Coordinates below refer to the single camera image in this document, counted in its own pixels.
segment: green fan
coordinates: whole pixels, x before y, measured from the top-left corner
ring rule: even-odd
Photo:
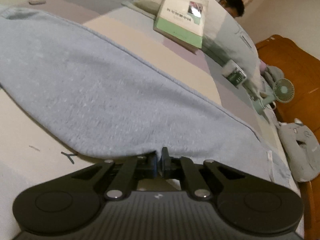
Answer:
[[[289,103],[294,97],[294,86],[289,79],[280,78],[273,86],[273,94],[253,102],[253,107],[258,114],[262,114],[266,105],[273,101]]]

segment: light blue towel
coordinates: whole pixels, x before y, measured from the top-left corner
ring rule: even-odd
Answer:
[[[247,124],[108,38],[11,8],[0,14],[0,40],[3,88],[79,153],[111,158],[167,146],[176,157],[270,180],[269,148]],[[275,181],[288,187],[289,169],[273,159]]]

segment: book cover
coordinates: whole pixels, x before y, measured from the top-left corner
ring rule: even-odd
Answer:
[[[163,0],[154,30],[195,52],[202,46],[207,0]]]
[[[247,79],[246,73],[233,60],[223,66],[221,74],[235,87],[239,87]]]

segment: person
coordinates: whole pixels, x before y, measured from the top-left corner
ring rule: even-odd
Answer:
[[[244,14],[242,0],[217,0],[217,2],[233,17],[241,17]]]

